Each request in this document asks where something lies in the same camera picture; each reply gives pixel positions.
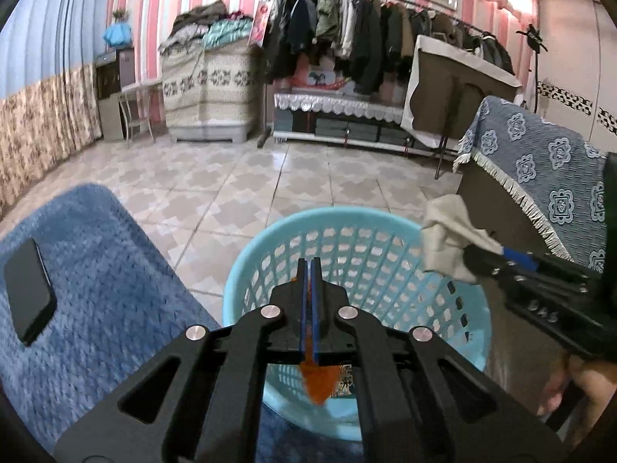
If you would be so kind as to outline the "person's right hand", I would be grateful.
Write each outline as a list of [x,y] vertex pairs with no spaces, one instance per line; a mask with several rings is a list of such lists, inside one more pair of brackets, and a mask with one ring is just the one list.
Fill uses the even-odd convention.
[[569,429],[567,444],[574,448],[591,432],[616,392],[616,365],[605,361],[585,361],[565,352],[554,364],[539,401],[538,415],[552,414],[564,399],[565,389],[574,382],[585,394],[583,411]]

